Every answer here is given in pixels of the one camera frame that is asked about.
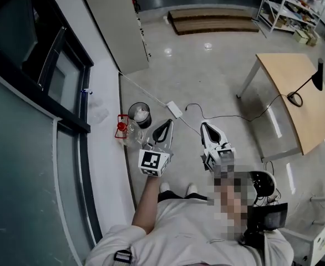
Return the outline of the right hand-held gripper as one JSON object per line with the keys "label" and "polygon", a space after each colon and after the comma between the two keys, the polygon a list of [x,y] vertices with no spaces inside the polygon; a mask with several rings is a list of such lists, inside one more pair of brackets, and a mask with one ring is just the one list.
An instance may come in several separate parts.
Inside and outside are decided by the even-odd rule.
{"label": "right hand-held gripper", "polygon": [[204,153],[201,155],[206,171],[228,171],[235,164],[235,148],[231,147],[225,133],[217,126],[203,122],[200,126]]}

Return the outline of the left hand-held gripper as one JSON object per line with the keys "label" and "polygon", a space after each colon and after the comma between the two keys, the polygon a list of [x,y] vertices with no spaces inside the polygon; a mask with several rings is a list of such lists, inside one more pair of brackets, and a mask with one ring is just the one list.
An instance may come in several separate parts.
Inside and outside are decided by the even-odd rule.
{"label": "left hand-held gripper", "polygon": [[150,127],[147,142],[139,150],[138,168],[143,175],[161,177],[171,162],[174,122],[172,119],[161,120]]}

